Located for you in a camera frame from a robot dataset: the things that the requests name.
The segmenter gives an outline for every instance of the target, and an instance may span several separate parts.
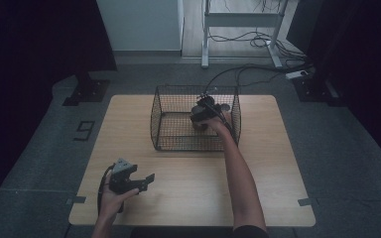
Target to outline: black curtain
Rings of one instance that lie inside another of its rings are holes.
[[[94,0],[0,0],[0,184],[70,75],[116,70]]]

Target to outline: black sleeve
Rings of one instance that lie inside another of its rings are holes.
[[[239,226],[233,231],[233,238],[268,238],[262,228],[252,225]]]

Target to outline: wooden table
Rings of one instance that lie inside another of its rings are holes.
[[[239,143],[256,181],[267,226],[313,226],[316,219],[283,120],[273,96],[240,95]],[[69,222],[92,225],[104,171],[119,158],[138,165],[131,179],[156,179],[125,202],[115,224],[148,226],[232,226],[221,152],[158,152],[150,138],[153,95],[113,96],[86,168]]]

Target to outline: wire mesh basket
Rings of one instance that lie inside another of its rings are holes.
[[[196,106],[205,86],[158,86],[151,113],[151,139],[158,151],[223,151],[216,133],[192,126],[191,109]],[[229,105],[231,128],[240,139],[241,113],[237,87],[217,86],[208,94],[218,104]]]

